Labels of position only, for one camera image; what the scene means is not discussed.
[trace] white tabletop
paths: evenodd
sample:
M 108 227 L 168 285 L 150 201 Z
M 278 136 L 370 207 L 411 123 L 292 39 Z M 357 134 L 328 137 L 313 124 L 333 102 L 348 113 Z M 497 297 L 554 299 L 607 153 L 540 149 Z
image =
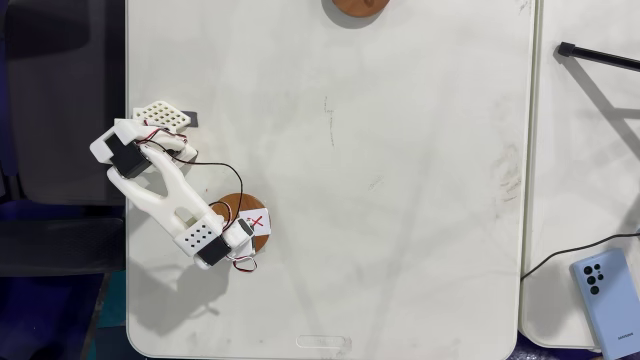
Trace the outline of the white tabletop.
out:
M 506 358 L 530 18 L 528 2 L 503 0 L 392 0 L 374 19 L 330 0 L 130 0 L 129 107 L 196 111 L 198 160 L 232 164 L 273 227 L 256 272 L 201 271 L 129 207 L 132 344 L 153 357 Z M 207 201 L 238 191 L 224 168 L 187 180 Z
M 640 58 L 640 3 L 564 0 L 541 8 L 525 271 L 553 252 L 640 227 L 640 74 L 554 56 L 565 41 Z M 612 246 L 624 248 L 640 274 L 638 239 L 630 238 L 557 256 L 525 279 L 521 327 L 531 340 L 596 346 L 569 266 Z

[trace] blue smartphone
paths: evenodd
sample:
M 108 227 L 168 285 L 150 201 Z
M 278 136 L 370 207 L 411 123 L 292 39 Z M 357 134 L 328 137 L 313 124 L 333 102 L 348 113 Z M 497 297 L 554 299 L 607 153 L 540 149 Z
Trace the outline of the blue smartphone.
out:
M 571 265 L 605 360 L 640 352 L 640 299 L 621 249 Z

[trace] black wire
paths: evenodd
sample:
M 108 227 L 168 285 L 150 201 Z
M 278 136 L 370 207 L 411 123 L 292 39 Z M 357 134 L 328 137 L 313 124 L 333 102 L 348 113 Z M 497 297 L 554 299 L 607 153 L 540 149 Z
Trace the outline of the black wire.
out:
M 229 169 L 231 169 L 236 176 L 238 177 L 238 180 L 240 181 L 240 200 L 238 200 L 238 210 L 236 211 L 236 216 L 234 216 L 233 221 L 230 221 L 229 224 L 232 224 L 234 221 L 236 221 L 238 219 L 238 215 L 240 214 L 240 205 L 242 205 L 242 195 L 243 195 L 243 185 L 242 185 L 242 178 L 240 177 L 240 174 L 238 174 L 238 172 L 236 171 L 236 169 L 233 168 L 233 166 L 229 165 L 229 164 L 225 164 L 225 163 L 199 163 L 199 162 L 195 162 L 195 161 L 185 161 L 185 160 L 180 160 L 177 157 L 175 157 L 174 155 L 171 155 L 169 152 L 167 152 L 167 149 L 158 144 L 157 142 L 148 139 L 148 140 L 141 140 L 138 144 L 144 144 L 144 143 L 153 143 L 158 145 L 162 150 L 164 150 L 165 153 L 167 153 L 167 155 L 171 156 L 174 160 L 179 161 L 183 164 L 189 164 L 189 165 L 221 165 L 221 166 L 226 166 Z
M 229 204 L 224 203 L 224 202 L 222 202 L 222 201 L 214 201 L 214 202 L 212 202 L 211 204 L 209 204 L 209 207 L 212 207 L 212 206 L 213 206 L 213 205 L 215 205 L 215 204 L 222 204 L 222 205 L 224 205 L 224 208 L 225 208 L 225 209 L 227 209 L 227 214 L 229 215 L 229 217 L 227 217 L 227 221 L 231 220 L 231 207 L 230 207 L 230 206 L 228 206 Z
M 602 239 L 600 241 L 596 241 L 593 244 L 590 245 L 585 245 L 585 246 L 580 246 L 577 248 L 573 248 L 573 249 L 567 249 L 567 250 L 562 250 L 562 251 L 557 251 L 554 252 L 553 254 L 547 256 L 546 259 L 544 259 L 540 264 L 538 264 L 538 266 L 534 267 L 531 271 L 529 271 L 528 273 L 524 274 L 524 276 L 522 276 L 520 278 L 520 281 L 524 280 L 527 276 L 531 275 L 534 271 L 538 270 L 540 268 L 540 266 L 544 265 L 544 263 L 546 263 L 547 261 L 549 261 L 549 259 L 551 259 L 552 257 L 556 256 L 556 255 L 560 255 L 560 254 L 565 254 L 568 252 L 573 252 L 573 251 L 578 251 L 578 250 L 584 250 L 584 249 L 588 249 L 594 246 L 598 246 L 602 243 L 605 243 L 609 240 L 613 240 L 613 239 L 617 239 L 617 238 L 626 238 L 626 237 L 635 237 L 635 236 L 640 236 L 640 233 L 634 233 L 634 234 L 615 234 L 615 235 L 611 235 L 608 238 Z

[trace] wooden base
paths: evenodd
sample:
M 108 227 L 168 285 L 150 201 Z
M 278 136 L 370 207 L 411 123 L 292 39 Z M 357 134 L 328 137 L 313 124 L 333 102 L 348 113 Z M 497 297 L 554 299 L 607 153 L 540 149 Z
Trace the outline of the wooden base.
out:
M 333 0 L 333 3 L 347 15 L 367 17 L 384 9 L 389 0 Z
M 231 206 L 231 218 L 233 219 L 236 216 L 236 211 L 238 210 L 238 202 L 240 201 L 240 193 L 229 194 L 222 199 L 218 200 L 222 202 L 226 202 Z M 254 210 L 254 209 L 262 209 L 265 208 L 263 203 L 260 200 L 249 194 L 242 195 L 242 204 L 240 204 L 240 211 L 245 210 Z M 215 204 L 211 207 L 211 209 L 218 215 L 224 216 L 224 220 L 228 221 L 228 211 L 227 207 L 224 204 Z M 269 240 L 269 235 L 256 236 L 255 238 L 255 246 L 256 253 L 262 249 L 262 247 Z

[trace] blue fabric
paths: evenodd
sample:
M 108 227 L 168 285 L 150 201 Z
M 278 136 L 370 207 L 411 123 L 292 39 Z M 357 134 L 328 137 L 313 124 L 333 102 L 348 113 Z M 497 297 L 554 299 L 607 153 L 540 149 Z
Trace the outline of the blue fabric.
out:
M 0 278 L 0 358 L 80 359 L 102 277 Z

